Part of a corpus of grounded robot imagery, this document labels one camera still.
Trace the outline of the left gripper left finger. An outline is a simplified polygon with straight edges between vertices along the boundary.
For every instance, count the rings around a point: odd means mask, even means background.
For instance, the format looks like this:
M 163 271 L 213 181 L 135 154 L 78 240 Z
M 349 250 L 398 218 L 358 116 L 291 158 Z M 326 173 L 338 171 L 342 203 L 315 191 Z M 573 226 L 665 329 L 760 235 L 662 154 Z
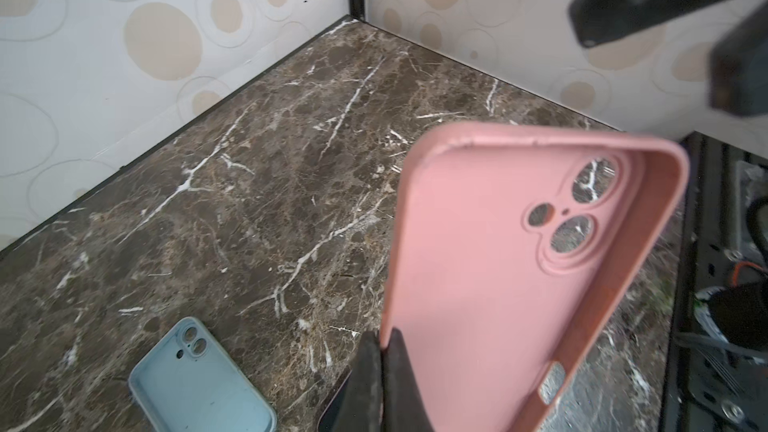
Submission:
M 344 391 L 334 399 L 335 416 L 329 431 L 380 431 L 382 416 L 382 357 L 374 332 L 360 336 Z

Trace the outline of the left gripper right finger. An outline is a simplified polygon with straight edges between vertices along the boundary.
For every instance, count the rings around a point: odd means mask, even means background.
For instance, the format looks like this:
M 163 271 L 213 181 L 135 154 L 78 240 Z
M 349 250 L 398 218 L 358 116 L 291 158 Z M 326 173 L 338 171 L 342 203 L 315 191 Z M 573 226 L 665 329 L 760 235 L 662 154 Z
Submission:
M 382 430 L 432 432 L 402 332 L 393 328 L 382 353 Z

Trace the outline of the light blue phone case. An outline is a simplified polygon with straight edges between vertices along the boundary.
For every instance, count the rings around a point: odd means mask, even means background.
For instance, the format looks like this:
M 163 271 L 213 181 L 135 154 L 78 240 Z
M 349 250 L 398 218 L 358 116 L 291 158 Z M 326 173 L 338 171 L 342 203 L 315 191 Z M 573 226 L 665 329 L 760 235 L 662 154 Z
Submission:
M 204 324 L 185 317 L 138 362 L 131 393 L 156 431 L 275 431 L 277 415 Z

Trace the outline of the pink cased smartphone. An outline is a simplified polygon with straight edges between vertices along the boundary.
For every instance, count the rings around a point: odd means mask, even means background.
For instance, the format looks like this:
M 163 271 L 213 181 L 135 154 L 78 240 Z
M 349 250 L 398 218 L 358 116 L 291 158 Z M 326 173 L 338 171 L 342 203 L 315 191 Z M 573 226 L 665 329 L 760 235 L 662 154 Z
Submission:
M 571 379 L 681 199 L 675 142 L 457 122 L 400 176 L 380 342 L 404 337 L 436 431 L 533 431 Z

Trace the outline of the purple smartphone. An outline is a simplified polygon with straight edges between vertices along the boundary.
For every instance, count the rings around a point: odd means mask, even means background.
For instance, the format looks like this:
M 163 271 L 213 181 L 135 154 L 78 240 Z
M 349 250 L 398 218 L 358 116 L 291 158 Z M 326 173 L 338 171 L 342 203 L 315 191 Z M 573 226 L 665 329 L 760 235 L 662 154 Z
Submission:
M 349 376 L 349 371 L 343 374 L 337 381 L 336 388 L 327 397 L 325 407 L 317 421 L 317 432 L 331 432 L 333 430 L 344 402 Z

